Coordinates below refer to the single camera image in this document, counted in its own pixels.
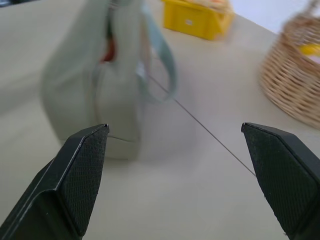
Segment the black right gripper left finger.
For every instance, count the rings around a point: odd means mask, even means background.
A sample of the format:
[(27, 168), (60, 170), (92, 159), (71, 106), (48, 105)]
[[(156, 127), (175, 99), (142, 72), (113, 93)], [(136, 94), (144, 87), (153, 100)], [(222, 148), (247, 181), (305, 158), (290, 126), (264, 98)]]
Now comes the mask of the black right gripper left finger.
[(0, 240), (82, 240), (99, 192), (107, 124), (71, 135), (0, 226)]

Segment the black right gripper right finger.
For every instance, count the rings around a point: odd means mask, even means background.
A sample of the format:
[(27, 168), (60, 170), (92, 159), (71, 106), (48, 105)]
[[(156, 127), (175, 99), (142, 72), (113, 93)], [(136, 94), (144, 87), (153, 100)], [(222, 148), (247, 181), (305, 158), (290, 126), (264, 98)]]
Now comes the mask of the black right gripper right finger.
[(294, 134), (243, 123), (263, 195), (289, 240), (320, 240), (320, 159)]

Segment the pale green fabric bag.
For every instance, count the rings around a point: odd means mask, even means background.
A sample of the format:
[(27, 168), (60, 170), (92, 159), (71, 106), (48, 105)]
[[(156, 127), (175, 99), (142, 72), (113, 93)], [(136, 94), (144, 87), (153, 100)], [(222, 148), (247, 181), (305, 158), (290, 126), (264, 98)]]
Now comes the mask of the pale green fabric bag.
[(85, 0), (41, 78), (43, 106), (59, 141), (108, 124), (106, 157), (134, 159), (145, 104), (161, 101), (149, 90), (153, 56), (166, 69), (169, 100), (177, 90), (176, 65), (145, 0)]

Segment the woven wicker basket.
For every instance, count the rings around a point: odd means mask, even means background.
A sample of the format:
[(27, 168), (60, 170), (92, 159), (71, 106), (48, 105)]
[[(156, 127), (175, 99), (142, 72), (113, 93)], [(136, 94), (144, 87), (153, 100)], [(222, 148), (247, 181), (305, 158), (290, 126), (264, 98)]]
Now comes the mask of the woven wicker basket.
[(320, 56), (304, 55), (301, 45), (320, 44), (320, 0), (289, 19), (260, 68), (267, 98), (294, 119), (320, 130)]

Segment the yellow item in basket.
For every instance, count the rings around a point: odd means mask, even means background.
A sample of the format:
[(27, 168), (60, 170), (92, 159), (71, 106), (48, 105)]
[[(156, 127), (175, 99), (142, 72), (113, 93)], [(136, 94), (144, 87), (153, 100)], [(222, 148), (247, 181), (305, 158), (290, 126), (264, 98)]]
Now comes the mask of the yellow item in basket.
[(299, 50), (306, 56), (320, 56), (320, 43), (304, 44)]

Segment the yellow plastic bin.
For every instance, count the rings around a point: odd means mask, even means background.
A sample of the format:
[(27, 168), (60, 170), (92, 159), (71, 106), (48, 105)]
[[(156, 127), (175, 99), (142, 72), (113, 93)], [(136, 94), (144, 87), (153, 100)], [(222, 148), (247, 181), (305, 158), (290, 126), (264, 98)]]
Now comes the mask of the yellow plastic bin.
[(230, 0), (162, 0), (163, 27), (205, 40), (225, 36), (235, 12)]

